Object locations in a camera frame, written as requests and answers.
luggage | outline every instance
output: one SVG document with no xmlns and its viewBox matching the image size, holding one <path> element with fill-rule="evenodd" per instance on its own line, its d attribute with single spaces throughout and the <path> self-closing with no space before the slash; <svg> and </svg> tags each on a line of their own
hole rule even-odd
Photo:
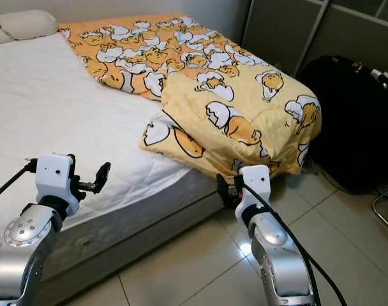
<svg viewBox="0 0 388 306">
<path fill-rule="evenodd" d="M 388 181 L 388 75 L 323 56 L 297 78 L 322 107 L 322 131 L 309 147 L 313 160 L 352 193 Z"/>
</svg>

white bed sheet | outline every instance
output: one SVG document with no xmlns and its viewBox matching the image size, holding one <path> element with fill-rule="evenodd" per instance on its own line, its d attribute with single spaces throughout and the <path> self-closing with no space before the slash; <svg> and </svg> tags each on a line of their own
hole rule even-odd
<svg viewBox="0 0 388 306">
<path fill-rule="evenodd" d="M 89 193 L 64 228 L 158 193 L 190 170 L 138 147 L 159 110 L 159 102 L 93 80 L 59 33 L 0 45 L 0 186 L 39 153 L 75 154 L 84 182 L 110 161 L 101 194 Z M 34 174 L 26 173 L 0 196 L 0 244 L 35 195 Z"/>
</svg>

bed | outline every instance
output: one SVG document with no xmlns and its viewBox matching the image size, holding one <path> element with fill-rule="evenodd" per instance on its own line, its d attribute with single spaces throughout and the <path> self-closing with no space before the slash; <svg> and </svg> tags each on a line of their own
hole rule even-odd
<svg viewBox="0 0 388 306">
<path fill-rule="evenodd" d="M 40 152 L 75 154 L 83 181 L 112 163 L 101 194 L 65 221 L 38 305 L 63 301 L 222 207 L 213 179 L 138 147 L 159 109 L 95 82 L 60 33 L 0 45 L 0 186 Z M 35 194 L 28 173 L 0 196 L 0 243 Z"/>
</svg>

white wall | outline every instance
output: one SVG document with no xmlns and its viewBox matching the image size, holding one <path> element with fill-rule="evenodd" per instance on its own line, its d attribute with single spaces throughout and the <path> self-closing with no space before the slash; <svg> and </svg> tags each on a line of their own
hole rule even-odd
<svg viewBox="0 0 388 306">
<path fill-rule="evenodd" d="M 249 0 L 0 0 L 0 14 L 45 10 L 60 22 L 185 13 L 234 41 L 241 39 Z"/>
</svg>

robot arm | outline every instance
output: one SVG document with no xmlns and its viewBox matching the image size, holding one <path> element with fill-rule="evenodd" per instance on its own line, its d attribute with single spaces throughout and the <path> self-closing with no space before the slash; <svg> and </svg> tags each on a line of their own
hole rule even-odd
<svg viewBox="0 0 388 306">
<path fill-rule="evenodd" d="M 271 194 L 266 166 L 247 166 L 240 177 L 268 203 Z M 265 294 L 270 306 L 315 305 L 312 283 L 306 263 L 294 241 L 247 189 L 228 186 L 218 177 L 218 192 L 228 206 L 235 206 L 237 220 L 248 228 L 251 250 L 261 268 Z"/>
<path fill-rule="evenodd" d="M 31 162 L 36 163 L 37 204 L 28 204 L 4 232 L 0 306 L 31 304 L 63 221 L 77 212 L 79 201 L 86 197 L 80 190 L 100 192 L 110 169 L 110 163 L 105 163 L 94 183 L 83 183 L 74 174 L 75 156 L 41 155 Z"/>
</svg>

